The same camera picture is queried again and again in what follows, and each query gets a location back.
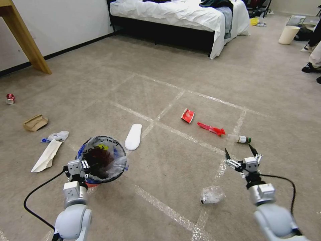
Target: black cable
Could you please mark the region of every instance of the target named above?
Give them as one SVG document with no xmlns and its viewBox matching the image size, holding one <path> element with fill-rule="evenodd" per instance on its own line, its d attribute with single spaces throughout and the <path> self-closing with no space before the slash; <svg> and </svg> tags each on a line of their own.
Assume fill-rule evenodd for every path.
<svg viewBox="0 0 321 241">
<path fill-rule="evenodd" d="M 251 173 L 251 174 L 254 174 L 254 175 L 259 175 L 259 176 L 266 176 L 266 177 L 274 177 L 274 178 L 279 178 L 279 179 L 283 179 L 283 180 L 287 180 L 288 182 L 290 182 L 292 184 L 292 187 L 293 187 L 293 196 L 292 196 L 292 202 L 291 202 L 291 214 L 293 216 L 293 208 L 294 208 L 294 201 L 295 201 L 295 196 L 296 196 L 296 193 L 297 193 L 297 190 L 296 190 L 296 187 L 295 187 L 295 184 L 293 181 L 291 181 L 290 179 L 287 179 L 285 177 L 281 177 L 281 176 L 275 176 L 275 175 L 266 175 L 266 174 L 259 174 L 259 173 L 254 173 L 254 172 L 250 172 L 248 170 L 245 169 L 245 171 Z"/>
<path fill-rule="evenodd" d="M 33 211 L 31 211 L 28 207 L 27 207 L 27 200 L 28 198 L 35 192 L 37 191 L 39 188 L 42 188 L 43 186 L 45 186 L 46 184 L 48 184 L 49 182 L 51 182 L 52 180 L 56 179 L 57 177 L 59 177 L 61 174 L 63 174 L 65 172 L 65 168 L 56 176 L 54 176 L 53 178 L 51 178 L 50 180 L 46 181 L 45 183 L 41 184 L 40 186 L 36 187 L 34 190 L 32 190 L 27 197 L 25 198 L 24 202 L 23 202 L 23 206 L 24 208 L 31 213 L 32 215 L 34 215 L 36 218 L 38 218 L 39 220 L 43 221 L 46 225 L 48 225 L 49 227 L 51 227 L 53 230 L 55 230 L 55 227 L 48 223 L 45 219 L 43 219 L 42 217 L 40 217 L 39 215 L 35 214 Z"/>
</svg>

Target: white pants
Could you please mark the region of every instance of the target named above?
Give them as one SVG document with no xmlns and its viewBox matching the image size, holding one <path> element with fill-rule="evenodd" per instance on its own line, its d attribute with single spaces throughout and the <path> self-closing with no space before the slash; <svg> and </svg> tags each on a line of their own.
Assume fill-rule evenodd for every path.
<svg viewBox="0 0 321 241">
<path fill-rule="evenodd" d="M 309 62 L 312 63 L 314 68 L 321 67 L 321 42 L 315 47 L 310 54 Z"/>
</svg>

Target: wooden table leg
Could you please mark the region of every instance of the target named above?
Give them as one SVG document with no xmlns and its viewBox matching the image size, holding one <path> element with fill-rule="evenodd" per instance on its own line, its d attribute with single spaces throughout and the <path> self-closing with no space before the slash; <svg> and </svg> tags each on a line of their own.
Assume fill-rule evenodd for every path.
<svg viewBox="0 0 321 241">
<path fill-rule="evenodd" d="M 10 2 L 10 6 L 0 7 L 0 16 L 3 17 L 33 67 L 44 73 L 52 74 L 18 10 L 12 0 Z"/>
</svg>

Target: black bed frame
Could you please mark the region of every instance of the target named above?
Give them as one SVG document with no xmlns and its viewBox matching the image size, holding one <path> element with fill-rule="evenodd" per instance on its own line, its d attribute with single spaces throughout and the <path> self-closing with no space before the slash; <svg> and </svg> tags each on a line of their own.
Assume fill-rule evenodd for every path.
<svg viewBox="0 0 321 241">
<path fill-rule="evenodd" d="M 120 26 L 127 32 L 134 35 L 152 38 L 157 43 L 170 43 L 178 46 L 208 51 L 208 57 L 212 52 L 215 31 L 198 30 L 187 27 L 178 27 L 168 24 L 154 23 L 143 20 L 137 20 L 126 17 L 113 16 L 110 13 L 110 3 L 115 0 L 107 0 L 110 25 L 113 27 Z"/>
</svg>

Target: white trash bin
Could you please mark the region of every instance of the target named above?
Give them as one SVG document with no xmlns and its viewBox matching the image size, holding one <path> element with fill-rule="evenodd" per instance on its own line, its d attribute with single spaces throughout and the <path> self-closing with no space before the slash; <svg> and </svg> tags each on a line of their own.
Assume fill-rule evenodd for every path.
<svg viewBox="0 0 321 241">
<path fill-rule="evenodd" d="M 279 39 L 279 43 L 289 45 L 299 30 L 300 28 L 296 26 L 285 26 Z"/>
</svg>

